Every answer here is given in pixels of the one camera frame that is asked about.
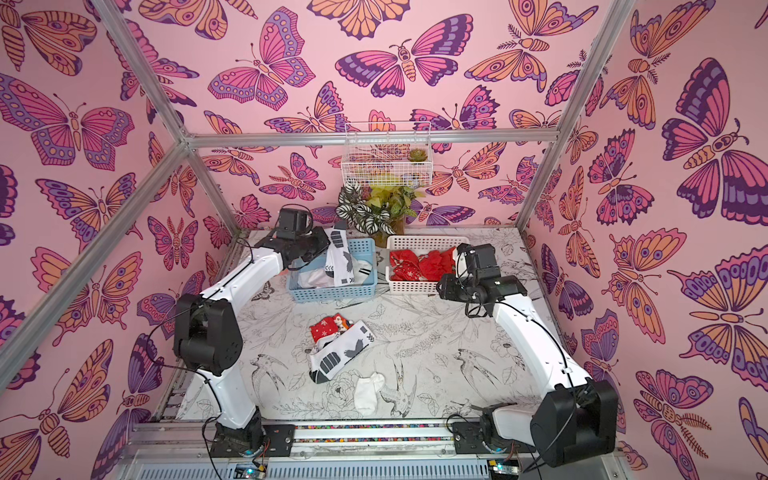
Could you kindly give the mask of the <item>red snowflake sock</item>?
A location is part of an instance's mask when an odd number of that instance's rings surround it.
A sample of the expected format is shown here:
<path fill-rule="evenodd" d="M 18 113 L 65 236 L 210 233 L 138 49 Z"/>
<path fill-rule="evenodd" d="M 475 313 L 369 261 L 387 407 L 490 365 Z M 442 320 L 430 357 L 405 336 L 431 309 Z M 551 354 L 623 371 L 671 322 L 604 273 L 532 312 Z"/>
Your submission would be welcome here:
<path fill-rule="evenodd" d="M 353 324 L 349 322 L 341 314 L 334 314 L 323 318 L 316 324 L 310 327 L 310 334 L 315 343 L 318 343 L 321 339 L 334 336 L 336 334 L 342 334 L 349 330 Z"/>

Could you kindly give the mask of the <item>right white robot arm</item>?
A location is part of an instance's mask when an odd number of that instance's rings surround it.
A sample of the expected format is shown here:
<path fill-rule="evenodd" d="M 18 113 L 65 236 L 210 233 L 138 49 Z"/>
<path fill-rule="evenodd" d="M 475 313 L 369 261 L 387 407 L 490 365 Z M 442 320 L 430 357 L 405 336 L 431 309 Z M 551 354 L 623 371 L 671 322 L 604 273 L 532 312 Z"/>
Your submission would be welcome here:
<path fill-rule="evenodd" d="M 443 300 L 464 305 L 469 318 L 491 318 L 512 341 L 535 385 L 535 407 L 495 405 L 481 411 L 486 443 L 525 444 L 534 464 L 559 467 L 609 454 L 616 447 L 619 396 L 593 379 L 545 326 L 523 283 L 504 276 L 490 244 L 460 244 L 455 270 L 437 284 Z"/>

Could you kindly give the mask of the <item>white plastic basket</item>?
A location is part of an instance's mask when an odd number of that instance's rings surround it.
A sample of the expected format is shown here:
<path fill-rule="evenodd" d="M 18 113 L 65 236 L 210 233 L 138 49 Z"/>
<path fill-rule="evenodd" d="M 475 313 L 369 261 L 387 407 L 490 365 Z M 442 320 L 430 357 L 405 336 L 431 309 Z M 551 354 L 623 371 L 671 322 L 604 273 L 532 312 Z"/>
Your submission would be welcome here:
<path fill-rule="evenodd" d="M 395 235 L 387 240 L 386 280 L 396 295 L 437 293 L 446 274 L 457 273 L 457 248 L 467 237 L 446 235 Z"/>

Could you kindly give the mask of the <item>white sock chevron pattern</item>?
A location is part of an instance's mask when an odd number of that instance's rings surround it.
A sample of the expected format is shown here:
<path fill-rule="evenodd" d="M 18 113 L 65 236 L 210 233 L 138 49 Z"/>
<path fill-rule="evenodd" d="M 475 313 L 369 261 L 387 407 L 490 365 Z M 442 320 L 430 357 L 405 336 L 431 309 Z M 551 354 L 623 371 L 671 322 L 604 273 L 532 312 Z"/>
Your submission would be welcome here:
<path fill-rule="evenodd" d="M 309 377 L 315 384 L 332 380 L 351 360 L 375 341 L 375 335 L 362 321 L 309 355 Z"/>

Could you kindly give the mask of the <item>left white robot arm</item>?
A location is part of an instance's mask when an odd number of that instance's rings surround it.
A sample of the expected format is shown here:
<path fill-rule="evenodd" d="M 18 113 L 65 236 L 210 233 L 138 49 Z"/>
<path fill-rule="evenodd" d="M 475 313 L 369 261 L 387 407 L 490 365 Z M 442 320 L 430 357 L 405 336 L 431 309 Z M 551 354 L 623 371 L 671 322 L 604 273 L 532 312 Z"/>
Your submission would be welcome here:
<path fill-rule="evenodd" d="M 249 248 L 247 258 L 219 282 L 199 294 L 179 297 L 174 314 L 174 355 L 203 378 L 219 409 L 216 439 L 242 456 L 262 448 L 258 407 L 239 369 L 244 340 L 237 315 L 272 278 L 298 261 L 310 263 L 330 245 L 310 210 L 290 204 L 276 226 Z"/>

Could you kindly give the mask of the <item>small plain white sock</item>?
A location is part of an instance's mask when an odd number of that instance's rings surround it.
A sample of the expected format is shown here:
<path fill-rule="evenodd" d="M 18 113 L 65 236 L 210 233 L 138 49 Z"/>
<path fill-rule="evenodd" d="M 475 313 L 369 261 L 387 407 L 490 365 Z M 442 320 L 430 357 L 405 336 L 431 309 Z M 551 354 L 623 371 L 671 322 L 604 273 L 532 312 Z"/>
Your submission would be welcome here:
<path fill-rule="evenodd" d="M 355 410 L 360 415 L 371 416 L 377 411 L 378 393 L 385 382 L 385 376 L 379 372 L 357 380 L 353 400 Z"/>

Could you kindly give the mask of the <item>white sock black stripes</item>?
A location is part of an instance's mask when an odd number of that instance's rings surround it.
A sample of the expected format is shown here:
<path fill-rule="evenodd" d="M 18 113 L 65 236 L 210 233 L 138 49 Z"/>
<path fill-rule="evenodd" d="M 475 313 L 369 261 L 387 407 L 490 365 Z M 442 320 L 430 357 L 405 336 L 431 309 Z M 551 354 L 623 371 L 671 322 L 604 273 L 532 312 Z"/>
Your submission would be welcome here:
<path fill-rule="evenodd" d="M 365 260 L 353 259 L 353 285 L 363 285 L 369 280 L 374 268 Z"/>

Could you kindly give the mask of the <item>light blue plastic basket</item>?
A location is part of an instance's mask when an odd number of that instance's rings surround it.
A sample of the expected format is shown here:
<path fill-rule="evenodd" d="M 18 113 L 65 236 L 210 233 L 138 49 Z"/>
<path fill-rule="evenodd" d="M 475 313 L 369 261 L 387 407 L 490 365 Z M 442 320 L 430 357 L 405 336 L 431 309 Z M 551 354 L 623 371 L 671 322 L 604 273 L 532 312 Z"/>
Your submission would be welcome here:
<path fill-rule="evenodd" d="M 314 303 L 372 298 L 378 285 L 374 240 L 349 239 L 348 253 L 351 255 L 351 273 L 347 283 L 334 279 L 332 272 L 326 269 L 326 254 L 301 270 L 291 272 L 286 286 L 293 300 L 297 303 Z"/>

